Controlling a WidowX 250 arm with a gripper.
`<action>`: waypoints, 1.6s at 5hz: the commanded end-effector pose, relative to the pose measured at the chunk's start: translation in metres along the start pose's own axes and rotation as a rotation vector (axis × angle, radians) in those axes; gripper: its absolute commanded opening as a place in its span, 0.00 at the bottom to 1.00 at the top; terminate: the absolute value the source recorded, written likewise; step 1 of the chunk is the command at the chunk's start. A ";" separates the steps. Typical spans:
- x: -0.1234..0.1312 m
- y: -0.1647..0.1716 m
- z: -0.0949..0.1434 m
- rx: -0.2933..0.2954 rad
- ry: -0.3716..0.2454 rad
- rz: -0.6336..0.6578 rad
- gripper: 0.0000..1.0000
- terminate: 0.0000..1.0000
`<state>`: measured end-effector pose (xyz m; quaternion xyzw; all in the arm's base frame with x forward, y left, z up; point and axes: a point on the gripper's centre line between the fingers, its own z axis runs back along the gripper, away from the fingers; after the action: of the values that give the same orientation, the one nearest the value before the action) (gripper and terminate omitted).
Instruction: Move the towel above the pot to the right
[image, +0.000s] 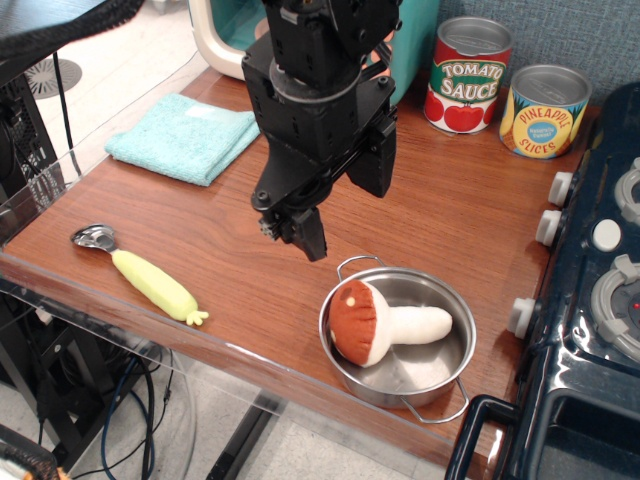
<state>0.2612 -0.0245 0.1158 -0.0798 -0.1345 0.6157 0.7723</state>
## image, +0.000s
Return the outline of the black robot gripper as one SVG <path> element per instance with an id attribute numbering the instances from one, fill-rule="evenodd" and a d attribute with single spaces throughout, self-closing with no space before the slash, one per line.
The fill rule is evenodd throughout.
<path id="1" fill-rule="evenodd" d="M 394 80 L 377 64 L 347 57 L 331 43 L 301 51 L 265 35 L 242 60 L 255 118 L 269 157 L 252 195 L 262 233 L 292 243 L 310 262 L 327 255 L 317 208 L 342 176 L 386 195 L 396 152 Z M 292 217 L 288 212 L 304 210 Z"/>

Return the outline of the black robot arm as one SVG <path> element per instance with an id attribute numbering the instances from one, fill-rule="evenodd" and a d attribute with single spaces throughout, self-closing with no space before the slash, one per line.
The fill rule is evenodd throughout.
<path id="1" fill-rule="evenodd" d="M 251 197 L 262 232 L 310 261 L 326 257 L 318 206 L 347 175 L 386 195 L 396 156 L 394 80 L 385 38 L 396 1 L 267 1 L 269 30 L 242 70 L 269 156 Z"/>

